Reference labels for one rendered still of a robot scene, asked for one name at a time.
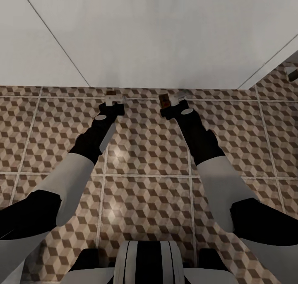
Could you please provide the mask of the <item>robot trunk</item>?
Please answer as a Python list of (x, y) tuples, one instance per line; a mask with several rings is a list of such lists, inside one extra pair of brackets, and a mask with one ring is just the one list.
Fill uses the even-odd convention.
[(176, 241), (123, 241), (113, 284), (185, 284)]

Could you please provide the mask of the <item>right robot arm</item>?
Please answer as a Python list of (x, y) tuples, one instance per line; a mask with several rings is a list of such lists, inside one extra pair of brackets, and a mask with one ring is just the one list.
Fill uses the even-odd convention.
[(160, 109), (175, 118), (194, 157), (211, 213), (226, 232), (234, 233), (281, 284), (298, 284), (298, 220), (261, 203), (206, 130), (185, 97), (190, 89), (169, 96), (171, 106)]

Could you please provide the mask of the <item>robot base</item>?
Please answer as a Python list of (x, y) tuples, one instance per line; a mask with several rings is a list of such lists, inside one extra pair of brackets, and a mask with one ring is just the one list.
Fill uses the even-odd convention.
[[(185, 284), (238, 284), (215, 249), (200, 249), (199, 255), (199, 268), (183, 262)], [(60, 284), (113, 284), (115, 262), (110, 262), (108, 267), (98, 267), (98, 250), (84, 249)]]

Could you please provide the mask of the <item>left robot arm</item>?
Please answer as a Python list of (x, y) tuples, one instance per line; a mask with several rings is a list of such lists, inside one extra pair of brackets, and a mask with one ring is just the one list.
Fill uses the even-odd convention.
[(125, 95), (106, 95), (91, 127), (77, 137), (69, 154), (26, 196), (0, 210), (0, 284), (56, 226), (74, 215), (85, 186), (125, 114)]

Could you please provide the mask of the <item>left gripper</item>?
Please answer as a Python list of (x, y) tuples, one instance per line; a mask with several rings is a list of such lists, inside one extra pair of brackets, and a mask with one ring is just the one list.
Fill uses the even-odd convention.
[(124, 104), (115, 103), (113, 106), (106, 106), (106, 104), (100, 104), (99, 108), (100, 112), (112, 111), (115, 114), (116, 118), (117, 116), (123, 116), (125, 114)]

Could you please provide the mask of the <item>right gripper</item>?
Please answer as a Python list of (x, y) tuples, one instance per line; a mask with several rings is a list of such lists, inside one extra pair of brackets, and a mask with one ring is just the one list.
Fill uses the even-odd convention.
[(169, 106), (165, 109), (160, 109), (160, 113), (161, 113), (161, 116), (162, 117), (166, 117), (166, 120), (169, 120), (169, 119), (172, 119), (172, 118), (175, 118), (175, 111), (178, 109), (178, 108), (181, 108), (181, 107), (189, 107), (188, 106), (188, 102), (186, 99), (184, 100), (181, 100), (179, 102), (178, 105), (176, 106)]

